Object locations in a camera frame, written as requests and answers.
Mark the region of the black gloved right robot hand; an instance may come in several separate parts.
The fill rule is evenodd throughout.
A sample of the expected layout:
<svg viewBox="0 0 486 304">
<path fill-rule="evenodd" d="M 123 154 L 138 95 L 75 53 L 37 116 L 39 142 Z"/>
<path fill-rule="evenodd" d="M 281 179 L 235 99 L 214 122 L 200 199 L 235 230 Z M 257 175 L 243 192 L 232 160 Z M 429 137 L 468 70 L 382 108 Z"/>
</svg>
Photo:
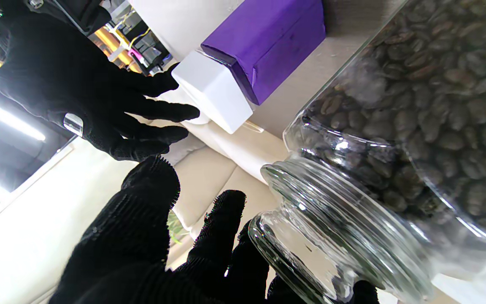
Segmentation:
<svg viewBox="0 0 486 304">
<path fill-rule="evenodd" d="M 200 116 L 195 106 L 157 100 L 179 87 L 172 69 L 145 76 L 119 68 L 75 26 L 33 12 L 23 0 L 0 0 L 0 10 L 8 34 L 0 92 L 115 160 L 166 154 L 189 134 L 177 125 L 145 125 L 135 115 L 175 123 Z"/>
</svg>

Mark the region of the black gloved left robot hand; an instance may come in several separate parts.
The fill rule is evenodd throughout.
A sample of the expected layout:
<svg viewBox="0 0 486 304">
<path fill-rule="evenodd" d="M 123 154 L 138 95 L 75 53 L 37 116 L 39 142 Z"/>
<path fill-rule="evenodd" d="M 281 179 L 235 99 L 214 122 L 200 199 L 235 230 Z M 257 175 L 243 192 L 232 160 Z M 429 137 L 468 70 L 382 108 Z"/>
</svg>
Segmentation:
<svg viewBox="0 0 486 304">
<path fill-rule="evenodd" d="M 51 304 L 302 304 L 239 228 L 245 193 L 213 203 L 187 260 L 167 268 L 167 217 L 181 185 L 174 168 L 151 156 L 125 177 L 75 246 Z"/>
</svg>

